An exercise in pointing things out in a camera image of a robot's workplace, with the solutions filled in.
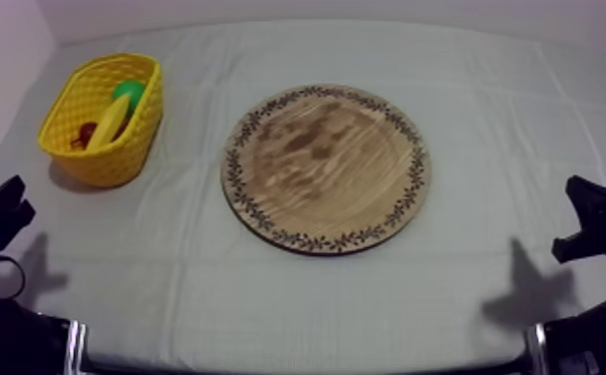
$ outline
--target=white tablecloth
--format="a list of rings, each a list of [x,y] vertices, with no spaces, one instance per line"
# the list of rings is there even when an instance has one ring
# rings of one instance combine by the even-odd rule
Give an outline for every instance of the white tablecloth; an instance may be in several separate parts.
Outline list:
[[[142,174],[92,191],[50,164],[38,129],[68,75],[118,51],[156,57],[164,119]],[[418,216],[360,254],[264,243],[222,195],[224,142],[281,90],[338,83],[403,110],[431,152]],[[578,229],[564,194],[606,185],[606,57],[466,30],[360,21],[214,25],[62,48],[0,148],[38,211],[9,247],[22,302],[89,324],[112,363],[197,370],[398,371],[507,359],[520,331],[606,299],[606,259],[560,266]],[[0,268],[0,288],[17,282]]]

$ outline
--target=cable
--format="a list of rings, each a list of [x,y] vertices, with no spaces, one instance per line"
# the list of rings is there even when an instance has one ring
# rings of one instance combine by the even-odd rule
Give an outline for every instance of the cable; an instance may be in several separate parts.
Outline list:
[[[22,266],[17,262],[17,260],[11,258],[10,256],[0,255],[0,261],[8,261],[8,262],[12,263],[15,267],[17,267],[17,269],[19,269],[19,273],[22,276],[22,282],[19,284],[19,289],[17,289],[17,291],[14,294],[12,294],[11,296],[5,297],[5,298],[0,298],[0,299],[6,300],[6,299],[17,298],[20,294],[22,294],[22,292],[24,291],[24,288],[26,287],[26,272],[24,272],[24,268],[22,268]]]

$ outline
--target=wood grain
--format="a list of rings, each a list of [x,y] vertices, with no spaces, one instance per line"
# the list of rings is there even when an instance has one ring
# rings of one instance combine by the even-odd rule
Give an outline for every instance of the wood grain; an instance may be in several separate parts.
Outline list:
[[[229,138],[221,182],[264,239],[315,255],[374,246],[417,213],[431,161],[415,126],[385,100],[338,85],[287,90]]]

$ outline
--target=green ball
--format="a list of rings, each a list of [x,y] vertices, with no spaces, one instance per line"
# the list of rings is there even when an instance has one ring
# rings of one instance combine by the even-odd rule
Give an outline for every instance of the green ball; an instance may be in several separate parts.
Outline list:
[[[129,99],[129,116],[134,113],[136,107],[138,106],[138,102],[143,97],[143,93],[145,92],[145,85],[135,80],[123,81],[118,84],[115,90],[113,91],[113,100],[116,100],[122,95],[130,95]]]

